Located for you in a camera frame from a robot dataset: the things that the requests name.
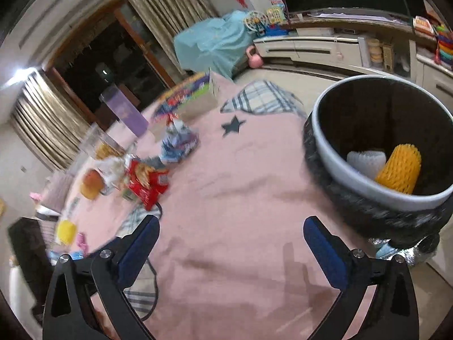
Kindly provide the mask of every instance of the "box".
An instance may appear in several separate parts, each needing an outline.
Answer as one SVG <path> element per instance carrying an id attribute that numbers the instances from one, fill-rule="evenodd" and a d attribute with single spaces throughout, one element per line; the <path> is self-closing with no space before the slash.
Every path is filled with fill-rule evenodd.
<path id="1" fill-rule="evenodd" d="M 383 43 L 382 44 L 382 56 L 384 57 L 384 71 L 388 73 L 394 73 L 394 50 L 393 44 Z"/>
<path id="2" fill-rule="evenodd" d="M 218 106 L 217 94 L 220 88 L 211 73 L 195 74 L 160 97 L 160 105 L 149 126 L 156 141 L 165 136 L 169 114 L 176 114 L 187 123 Z"/>

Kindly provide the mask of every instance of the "clear plastic container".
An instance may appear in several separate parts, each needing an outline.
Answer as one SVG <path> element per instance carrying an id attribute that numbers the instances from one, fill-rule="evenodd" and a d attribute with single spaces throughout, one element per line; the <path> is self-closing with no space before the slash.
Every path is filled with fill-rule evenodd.
<path id="1" fill-rule="evenodd" d="M 80 143 L 80 150 L 86 152 L 96 160 L 103 160 L 109 156 L 122 156 L 125 150 L 104 132 L 97 124 L 93 124 L 85 139 Z"/>

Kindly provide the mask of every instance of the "plaid cloth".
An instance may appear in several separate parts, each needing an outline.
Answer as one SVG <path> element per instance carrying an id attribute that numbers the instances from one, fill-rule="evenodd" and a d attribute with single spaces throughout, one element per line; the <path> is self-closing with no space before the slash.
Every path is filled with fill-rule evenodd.
<path id="1" fill-rule="evenodd" d="M 160 204 L 156 203 L 151 208 L 151 211 L 146 211 L 143 204 L 140 203 L 132 210 L 127 219 L 124 220 L 116 232 L 116 236 L 124 237 L 125 235 L 132 234 L 137 226 L 140 225 L 140 222 L 148 215 L 154 215 L 160 219 L 162 217 L 162 207 Z M 133 285 L 124 289 L 123 293 L 142 321 L 151 316 L 151 313 L 153 313 L 156 307 L 158 289 L 156 271 L 149 259 L 146 260 Z"/>
<path id="2" fill-rule="evenodd" d="M 144 209 L 143 203 L 140 203 L 137 207 L 135 207 L 126 220 L 124 220 L 123 224 L 119 227 L 118 231 L 116 232 L 117 237 L 124 237 L 125 235 L 132 234 L 137 226 L 140 225 L 140 222 L 148 215 L 154 215 L 158 219 L 162 216 L 162 207 L 159 203 L 156 203 L 151 211 L 146 211 Z"/>
<path id="3" fill-rule="evenodd" d="M 134 284 L 124 289 L 123 292 L 131 307 L 142 321 L 151 316 L 157 304 L 159 291 L 157 288 L 156 271 L 148 259 Z"/>
<path id="4" fill-rule="evenodd" d="M 291 92 L 267 80 L 248 84 L 237 96 L 229 99 L 221 113 L 242 110 L 250 114 L 277 114 L 294 112 L 306 117 L 303 103 Z"/>

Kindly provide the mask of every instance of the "beige curtain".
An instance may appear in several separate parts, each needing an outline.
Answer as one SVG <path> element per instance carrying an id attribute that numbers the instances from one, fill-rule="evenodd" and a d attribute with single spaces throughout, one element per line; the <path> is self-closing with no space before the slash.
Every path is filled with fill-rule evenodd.
<path id="1" fill-rule="evenodd" d="M 128 0 L 181 74 L 173 38 L 207 18 L 217 16 L 205 0 Z"/>
<path id="2" fill-rule="evenodd" d="M 78 154 L 88 123 L 43 73 L 29 76 L 12 124 L 22 140 L 52 169 L 65 169 Z"/>

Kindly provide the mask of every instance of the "white drawer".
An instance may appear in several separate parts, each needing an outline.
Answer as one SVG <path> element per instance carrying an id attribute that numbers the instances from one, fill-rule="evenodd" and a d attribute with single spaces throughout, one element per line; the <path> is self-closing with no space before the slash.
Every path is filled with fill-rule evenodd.
<path id="1" fill-rule="evenodd" d="M 423 88 L 434 95 L 453 114 L 453 78 L 425 64 Z"/>
<path id="2" fill-rule="evenodd" d="M 294 48 L 299 61 L 317 64 L 342 63 L 362 66 L 358 43 L 333 41 L 294 41 Z"/>
<path id="3" fill-rule="evenodd" d="M 262 58 L 297 58 L 291 40 L 256 42 L 255 47 Z"/>

